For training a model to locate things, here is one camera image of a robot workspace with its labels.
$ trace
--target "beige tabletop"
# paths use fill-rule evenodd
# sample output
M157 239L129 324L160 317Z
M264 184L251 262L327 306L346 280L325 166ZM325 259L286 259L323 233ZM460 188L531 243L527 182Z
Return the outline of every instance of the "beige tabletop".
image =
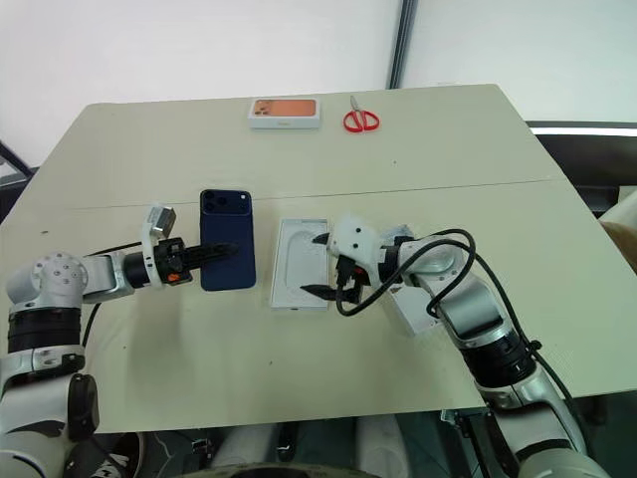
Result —
M333 223L345 211L419 235L468 229L574 394L637 387L621 371L637 336L637 280L502 93L356 97L381 117L378 131L342 129L346 94L320 96L311 131L251 131L248 99L95 105L75 121L0 226L2 284L48 251L137 240L155 200L174 205L173 236L194 244L202 189L254 198L256 287L205 293L196 276L102 306L87 350L100 431L481 404L442 329L409 338L376 306L352 318L270 309L280 219Z

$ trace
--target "black cable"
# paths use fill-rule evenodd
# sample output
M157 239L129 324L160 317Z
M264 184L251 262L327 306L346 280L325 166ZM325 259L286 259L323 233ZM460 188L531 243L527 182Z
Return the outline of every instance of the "black cable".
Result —
M426 252L430 251L431 249L435 247L442 246L445 244L459 247L460 249L464 250L465 252L469 254L467 262L465 263L465 266L461 270L460 274L458 274L458 277L454 281L452 281L449 284L449 286L443 289L440 292L440 294L436 295L429 302L429 304L427 305L427 312L430 315L437 317L435 307L440 303L442 299L444 299L445 296L447 296L447 294L449 294L466 277L475 259L480 264L480 266L485 270L485 272L489 276L489 279L496 287L498 294L500 295L503 303L505 304L505 308L507 309L507 313L509 314L509 317L511 318L511 322L514 326L514 329L520 336L520 339L523 341L523 344L525 345L528 353L535 358L535 360L544 368L544 370L546 370L546 373L548 373L550 378L554 381L555 385L557 385L557 388L559 388L559 390L564 395L564 401L566 403L566 407L568 408L568 411L570 412L570 414L573 416L573 419L577 423L577 426L579 426L579 429L581 430L581 434L584 439L584 444L586 446L588 456L594 459L592 441L590 439L588 431L586 430L586 428L584 428L583 419L581 418L581 414L579 413L579 409L577 407L577 404L575 403L575 400L573 399L573 396L570 394L570 391L568 390L564 382L561 380L561 378L559 378L559 375L557 375L557 372L548 364L548 362L544 359L544 357L542 357L541 354L538 352L540 344L537 341L535 342L530 341L529 338L527 337L527 334L525 334L525 331L522 328L522 325L520 324L520 320L518 319L516 311L514 310L513 304L509 300L509 296L507 295L505 288L502 286L500 280L498 279L494 271L491 269L487 261L485 261L482 258L482 256L480 256L480 254L476 252L476 244L475 244L475 241L473 240L473 237L471 236L471 234L469 234L467 231L464 231L463 229L447 229L447 230L436 233L436 235L446 235L446 234L462 234L463 236L467 238L469 245L466 245L460 241L454 241L450 239L440 239L440 240L431 242L429 244L426 244L425 246L418 249L411 257L409 257L398 269L396 269L396 271L394 271L394 273L391 276L389 276L389 278L385 282L383 282L378 289L376 289L373 293L371 293L369 297L367 297L367 299L365 299L358 306L350 310L345 310L342 306L342 285L338 285L336 287L336 297L335 297L336 308L342 315L347 317L358 314L359 312L363 311L364 309L369 307L371 304L373 304L380 296L382 296L382 294L386 292L394 284L394 282L398 279L398 277L404 274L404 272L420 256L422 256Z
M115 460L112 456L110 456L110 453L104 450L104 448L100 445L100 443L96 440L94 436L92 436L89 439L89 442L96 448L96 450L101 455L104 456L104 458L106 459L108 463L110 463L112 466L115 467L115 469L119 472L119 474L121 474L122 478L125 478L126 476L128 476L128 472L126 471L126 469L123 466L121 466L119 463L117 463L117 460Z
M93 254L89 254L90 256L99 256L100 254L107 254L108 252L120 251L121 249L128 249L129 247L137 247L140 246L141 242L131 242L130 244L122 244L121 246L109 247L108 249L103 249L98 252L94 252Z
M109 247L108 249L103 249L98 252L94 252L93 254L89 254L90 256L99 256L101 254L107 254L108 252L120 251L121 249L128 249L129 247L137 247L140 246L141 242L131 242L129 244L122 244L121 246ZM95 304L93 309L91 310L91 315L89 316L89 321L87 322L87 326L84 330L84 336L82 338L82 347L86 348L87 343L89 342L89 335L91 334L91 327L93 326L93 321L96 319L96 315L98 314L98 310L102 303Z
M376 289L374 292L372 292L369 295L369 297L367 297L367 299L365 299L363 302L358 304L356 307L349 310L346 310L342 306L342 284L337 285L335 302L336 302L336 308L338 309L340 314L346 317L355 316L356 314L365 310L367 307L371 306L374 302L376 302L376 300L380 298L380 296L382 296L398 280L398 278L402 274L405 273L407 269L409 269L409 267L411 267L411 265L414 262L416 262L426 252L429 252L430 250L438 246L444 246L444 245L457 246L458 244L462 244L465 247L471 247L474 253L470 254L470 257L468 258L467 262L465 263L465 266L462 268L458 276L453 281L451 281L451 283L445 289L443 289L443 291L440 294L434 297L432 301L429 303L429 305L434 303L434 301L436 301L434 305L440 302L442 298L444 298L447 294L449 294L458 284L460 284L460 282L467 276L467 274L469 274L471 266L473 265L475 249L476 249L476 243L473 237L464 229L446 229L444 231L437 232L434 235L447 235L447 234L462 234L463 236L467 238L467 241L470 243L470 246L465 246L465 244L463 244L462 242L454 241L451 239L438 239L437 241L433 241L433 242L430 242L429 244L425 244L416 252L414 252L405 262L403 262L400 265L400 267L397 268L391 274L391 276L389 276L387 280L380 285L378 289Z
M84 329L84 337L82 338L82 347L84 348L87 347L87 343L89 342L91 327L93 326L93 321L96 319L96 315L98 314L98 310L100 309L101 304L101 302L95 304L93 306L93 310L91 311L91 315L89 316L89 321L87 322L87 326Z
M458 247L469 252L469 249L465 244L459 243ZM557 372L553 369L552 366L548 364L546 359L542 357L541 354L537 351L540 347L539 343L530 341L529 338L527 337L527 334L525 334L525 331L522 328L522 325L520 324L520 320L518 319L518 315L516 314L516 311L514 310L514 306L509 300L509 296L507 295L507 292L505 291L505 288L502 286L500 280L496 276L496 273L494 273L491 267L489 267L489 264L487 264L487 261L485 261L482 258L482 256L480 256L480 254L476 254L476 261L485 270L485 272L489 276L489 279L498 290L498 294L500 295L502 302L505 304L505 308L507 309L507 313L509 314L509 317L511 318L511 322L514 325L514 329L516 329L516 332L518 333L518 335L520 336L520 339L525 344L527 350L535 358L535 360L544 368L544 370L546 370L546 373L548 373L550 378L555 382L555 385L557 385L557 388L559 388L561 393L564 395L564 402L566 403L566 407L568 408L568 411L570 411L570 414L573 416L573 419L575 420L575 422L577 423L577 426L579 426L579 429L581 430L581 434L584 439L584 444L586 445L588 456L591 459L594 459L595 453L592 447L592 441L590 439L588 430L584 428L584 421L581 417L581 414L579 413L579 408L577 407L577 403L575 403L573 396L570 394L570 391L568 390L564 382L561 380L561 378L559 378L559 375L557 374Z

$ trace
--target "scissors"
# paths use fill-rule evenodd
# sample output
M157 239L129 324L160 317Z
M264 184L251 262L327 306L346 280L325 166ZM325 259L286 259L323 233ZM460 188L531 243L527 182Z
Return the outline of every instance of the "scissors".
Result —
M372 131L380 126L380 119L372 112L361 110L355 97L349 97L351 112L344 116L342 125L349 132Z

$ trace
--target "navy blue smartphone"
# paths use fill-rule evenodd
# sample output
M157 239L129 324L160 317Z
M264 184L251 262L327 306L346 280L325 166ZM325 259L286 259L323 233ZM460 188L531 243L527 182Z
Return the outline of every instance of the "navy blue smartphone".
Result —
M239 251L201 268L204 291L247 289L257 282L252 198L247 191L206 189L200 196L201 244L231 242Z

